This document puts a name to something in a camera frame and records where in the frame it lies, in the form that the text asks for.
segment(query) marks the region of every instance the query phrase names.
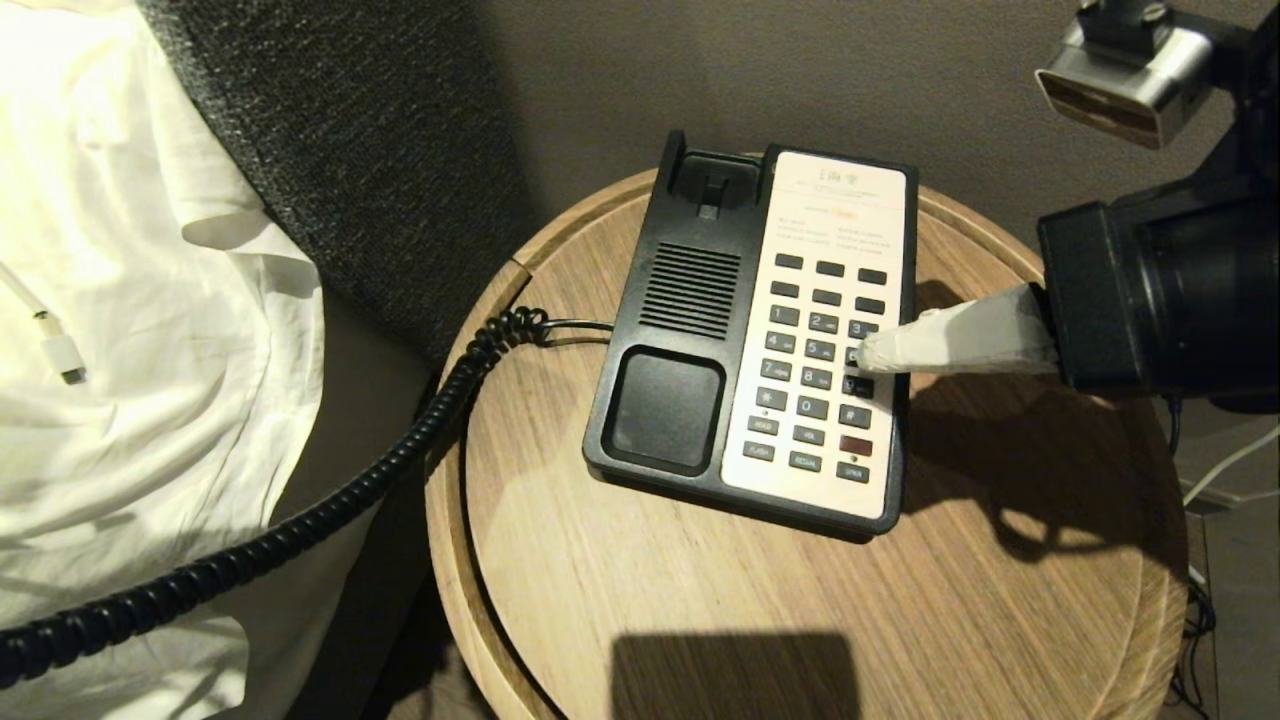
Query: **gray wall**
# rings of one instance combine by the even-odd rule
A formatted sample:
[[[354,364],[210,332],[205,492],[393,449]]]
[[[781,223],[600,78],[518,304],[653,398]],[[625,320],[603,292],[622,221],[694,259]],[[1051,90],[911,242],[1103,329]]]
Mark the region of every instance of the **gray wall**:
[[[1253,27],[1272,0],[1183,1]],[[1036,246],[1036,218],[1185,174],[1215,97],[1152,152],[1050,111],[1032,77],[1076,3],[479,3],[543,219],[691,145],[771,141],[899,160]]]

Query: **speaker grille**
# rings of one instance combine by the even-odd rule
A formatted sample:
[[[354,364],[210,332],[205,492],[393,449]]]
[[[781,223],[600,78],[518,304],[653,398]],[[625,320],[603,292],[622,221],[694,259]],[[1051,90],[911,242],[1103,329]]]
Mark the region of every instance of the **speaker grille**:
[[[724,340],[740,264],[736,255],[658,243],[640,324]]]

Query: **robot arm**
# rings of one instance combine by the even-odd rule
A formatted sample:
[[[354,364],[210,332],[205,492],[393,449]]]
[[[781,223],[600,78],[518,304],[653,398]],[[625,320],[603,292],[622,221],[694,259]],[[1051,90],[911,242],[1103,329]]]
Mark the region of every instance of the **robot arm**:
[[[1192,176],[1041,218],[1044,290],[872,336],[883,372],[1057,372],[1107,397],[1211,397],[1275,411],[1280,366],[1276,10],[1256,32],[1162,3],[1084,3],[1037,78],[1073,119],[1158,149],[1211,87],[1235,122]]]

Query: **function key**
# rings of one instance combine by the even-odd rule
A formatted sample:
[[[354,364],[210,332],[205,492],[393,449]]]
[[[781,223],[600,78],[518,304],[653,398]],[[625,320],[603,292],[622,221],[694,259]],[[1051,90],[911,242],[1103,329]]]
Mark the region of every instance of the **function key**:
[[[874,397],[876,396],[876,380],[870,378],[859,378],[858,375],[845,375],[845,383],[841,386],[845,395],[856,395],[858,397]]]
[[[822,261],[819,261],[818,263],[818,274],[819,275],[832,275],[832,277],[836,277],[836,278],[842,278],[842,277],[845,277],[845,266],[841,265],[840,263],[822,263]]]
[[[872,300],[870,297],[859,297],[854,301],[854,310],[860,313],[872,313],[874,315],[884,314],[884,301]]]
[[[863,268],[858,270],[858,279],[864,283],[884,284],[888,282],[888,274],[882,270],[868,270]]]
[[[800,468],[801,470],[809,470],[817,473],[822,470],[822,457],[817,455],[808,455],[804,452],[791,451],[791,466]]]
[[[836,307],[840,307],[840,300],[841,297],[838,292],[831,292],[829,290],[813,291],[814,302],[819,302],[822,305],[835,305]]]
[[[817,368],[805,368],[800,372],[800,384],[819,389],[831,389],[831,373]]]
[[[849,320],[849,337],[854,340],[863,340],[873,332],[879,331],[879,325],[876,323],[864,323],[861,320]]]
[[[822,342],[820,340],[810,340],[804,343],[804,356],[817,357],[818,360],[835,360],[836,345],[832,342]]]
[[[769,292],[773,295],[781,295],[782,297],[800,297],[800,286],[773,281],[773,283],[769,284]]]
[[[870,456],[870,454],[872,454],[872,441],[863,439],[860,437],[841,436],[840,437],[840,451],[841,452],[852,452],[854,455]]]
[[[769,387],[755,388],[755,404],[773,410],[787,409],[787,393]]]
[[[742,443],[742,455],[748,457],[755,457],[756,460],[773,461],[773,446],[764,445],[763,442],[746,441]]]
[[[872,427],[872,411],[865,407],[854,407],[852,405],[840,406],[840,424],[851,425],[854,428],[867,429]]]
[[[776,380],[790,380],[791,379],[791,363],[783,363],[782,360],[769,360],[765,357],[760,360],[760,377],[773,378]]]
[[[815,397],[800,396],[800,402],[796,404],[796,413],[804,415],[805,418],[817,418],[819,420],[827,419],[827,401],[818,400]]]
[[[783,307],[781,305],[774,305],[769,309],[769,319],[774,323],[781,323],[783,325],[799,325],[800,324],[800,311],[795,307]]]
[[[795,352],[796,336],[786,333],[769,333],[764,336],[764,347],[778,352]]]
[[[746,429],[756,433],[764,433],[767,436],[776,436],[778,434],[778,421],[769,420],[768,418],[758,418],[755,415],[751,415],[746,420]]]
[[[872,471],[861,465],[852,465],[850,462],[836,462],[836,477],[842,480],[854,480],[855,483],[869,483],[872,482]]]
[[[809,329],[836,334],[840,332],[840,318],[822,313],[809,313]]]
[[[809,445],[822,445],[827,442],[827,433],[822,430],[815,430],[813,428],[801,428],[800,425],[796,425],[795,432],[791,433],[791,439],[799,442],[806,442]]]

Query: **round wooden side table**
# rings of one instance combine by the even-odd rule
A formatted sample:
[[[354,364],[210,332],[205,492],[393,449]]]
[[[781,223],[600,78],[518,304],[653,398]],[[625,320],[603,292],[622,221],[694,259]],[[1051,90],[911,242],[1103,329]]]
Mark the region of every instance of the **round wooden side table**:
[[[653,179],[534,237],[454,356],[513,305],[612,320]],[[1038,279],[1034,254],[922,188],[918,310]],[[916,374],[902,518],[855,544],[593,478],[581,443],[604,354],[513,351],[428,486],[449,625],[499,716],[1157,712],[1187,546],[1149,402]]]

